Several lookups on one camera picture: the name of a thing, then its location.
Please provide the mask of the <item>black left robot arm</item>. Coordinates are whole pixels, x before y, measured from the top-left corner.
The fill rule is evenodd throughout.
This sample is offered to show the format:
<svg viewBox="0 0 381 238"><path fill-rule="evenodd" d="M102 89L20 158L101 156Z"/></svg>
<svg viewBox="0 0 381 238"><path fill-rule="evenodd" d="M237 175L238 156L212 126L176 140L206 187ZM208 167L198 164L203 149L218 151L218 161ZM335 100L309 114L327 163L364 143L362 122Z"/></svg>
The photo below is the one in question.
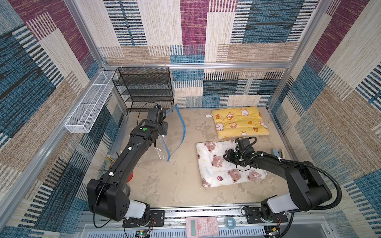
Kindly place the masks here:
<svg viewBox="0 0 381 238"><path fill-rule="evenodd" d="M142 225L150 221L148 204L131 200L128 178L139 159L156 143L167 135L166 112L156 104L149 109L146 120L142 120L131 131L127 146L115 163L99 179L91 179L87 184L89 210L114 221L136 219Z"/></svg>

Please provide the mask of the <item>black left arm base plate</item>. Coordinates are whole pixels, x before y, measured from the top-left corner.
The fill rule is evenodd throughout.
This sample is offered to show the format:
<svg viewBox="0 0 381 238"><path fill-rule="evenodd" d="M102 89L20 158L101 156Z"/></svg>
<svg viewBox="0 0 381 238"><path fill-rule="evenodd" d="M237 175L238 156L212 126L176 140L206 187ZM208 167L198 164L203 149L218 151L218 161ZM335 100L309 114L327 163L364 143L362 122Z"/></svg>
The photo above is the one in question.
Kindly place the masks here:
<svg viewBox="0 0 381 238"><path fill-rule="evenodd" d="M153 226L163 227L165 219L165 210L151 210L149 214L145 213L144 216L140 219L129 218L124 219L123 228L148 228Z"/></svg>

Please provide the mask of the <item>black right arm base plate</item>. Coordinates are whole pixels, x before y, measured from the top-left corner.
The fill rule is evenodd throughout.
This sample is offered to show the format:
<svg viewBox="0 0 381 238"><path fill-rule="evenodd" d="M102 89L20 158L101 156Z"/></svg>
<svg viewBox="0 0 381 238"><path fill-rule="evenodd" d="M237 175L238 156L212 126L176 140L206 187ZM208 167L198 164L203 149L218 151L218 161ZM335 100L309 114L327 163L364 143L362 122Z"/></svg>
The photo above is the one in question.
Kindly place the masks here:
<svg viewBox="0 0 381 238"><path fill-rule="evenodd" d="M248 224L277 223L283 224L289 221L285 212L273 213L267 208L244 206L241 213L247 219Z"/></svg>

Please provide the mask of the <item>clear vacuum bag blue zipper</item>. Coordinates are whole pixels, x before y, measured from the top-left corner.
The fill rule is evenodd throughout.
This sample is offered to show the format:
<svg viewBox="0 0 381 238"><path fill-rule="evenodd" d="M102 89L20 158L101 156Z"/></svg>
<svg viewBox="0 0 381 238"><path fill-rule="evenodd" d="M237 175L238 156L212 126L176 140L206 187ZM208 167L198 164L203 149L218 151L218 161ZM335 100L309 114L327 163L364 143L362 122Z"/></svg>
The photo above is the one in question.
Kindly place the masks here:
<svg viewBox="0 0 381 238"><path fill-rule="evenodd" d="M187 130L178 104L167 111L165 122L168 123L167 135L159 136L154 149L160 160L169 162L182 146Z"/></svg>

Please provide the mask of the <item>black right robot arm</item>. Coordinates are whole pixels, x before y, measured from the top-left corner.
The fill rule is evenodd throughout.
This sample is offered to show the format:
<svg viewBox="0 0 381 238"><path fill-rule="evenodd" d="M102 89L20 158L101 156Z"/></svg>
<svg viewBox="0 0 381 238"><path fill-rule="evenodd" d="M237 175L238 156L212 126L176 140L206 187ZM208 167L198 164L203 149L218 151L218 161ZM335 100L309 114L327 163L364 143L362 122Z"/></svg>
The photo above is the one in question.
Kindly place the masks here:
<svg viewBox="0 0 381 238"><path fill-rule="evenodd" d="M250 167L275 174L286 180L288 193L275 195L261 202L261 219L271 222L283 212L296 213L310 210L328 210L338 206L342 190L337 180L328 172L309 161L286 160L264 151L255 151L256 137L237 138L236 147L229 149L223 158L236 167Z"/></svg>

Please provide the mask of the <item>white bear print blanket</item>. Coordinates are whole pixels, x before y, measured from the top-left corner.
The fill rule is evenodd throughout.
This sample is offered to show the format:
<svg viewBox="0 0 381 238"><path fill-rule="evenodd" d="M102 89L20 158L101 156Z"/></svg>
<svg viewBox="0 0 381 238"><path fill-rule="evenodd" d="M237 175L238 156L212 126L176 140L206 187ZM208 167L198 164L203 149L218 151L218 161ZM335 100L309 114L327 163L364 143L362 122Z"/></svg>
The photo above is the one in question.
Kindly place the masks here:
<svg viewBox="0 0 381 238"><path fill-rule="evenodd" d="M222 142L201 142L196 145L198 166L202 185L205 188L233 185L266 178L267 172L252 167L236 166L223 158L224 154L237 143L233 140Z"/></svg>

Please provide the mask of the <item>yellow cartoon print blanket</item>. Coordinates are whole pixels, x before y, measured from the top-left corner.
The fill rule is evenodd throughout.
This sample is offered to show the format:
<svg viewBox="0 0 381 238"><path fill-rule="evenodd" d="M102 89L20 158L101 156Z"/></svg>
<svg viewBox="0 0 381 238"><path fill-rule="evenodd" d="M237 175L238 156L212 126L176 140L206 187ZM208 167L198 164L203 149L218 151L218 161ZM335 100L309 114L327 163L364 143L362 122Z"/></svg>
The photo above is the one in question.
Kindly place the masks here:
<svg viewBox="0 0 381 238"><path fill-rule="evenodd" d="M219 139L270 134L258 107L213 110L212 118Z"/></svg>

